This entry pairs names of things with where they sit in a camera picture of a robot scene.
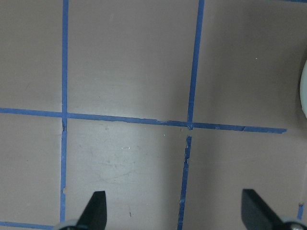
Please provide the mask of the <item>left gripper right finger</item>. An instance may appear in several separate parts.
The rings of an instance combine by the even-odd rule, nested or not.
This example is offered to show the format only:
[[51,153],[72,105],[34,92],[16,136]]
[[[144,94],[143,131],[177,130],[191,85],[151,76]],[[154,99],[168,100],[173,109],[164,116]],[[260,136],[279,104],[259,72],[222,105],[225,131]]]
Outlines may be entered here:
[[287,230],[284,223],[253,189],[243,189],[241,219],[247,230]]

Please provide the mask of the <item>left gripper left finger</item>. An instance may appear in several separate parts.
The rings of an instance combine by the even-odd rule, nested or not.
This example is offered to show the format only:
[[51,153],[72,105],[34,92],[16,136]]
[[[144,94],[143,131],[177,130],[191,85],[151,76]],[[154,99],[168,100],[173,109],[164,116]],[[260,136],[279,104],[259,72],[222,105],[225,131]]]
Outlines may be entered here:
[[105,191],[96,191],[87,203],[75,227],[78,230],[104,230],[107,223]]

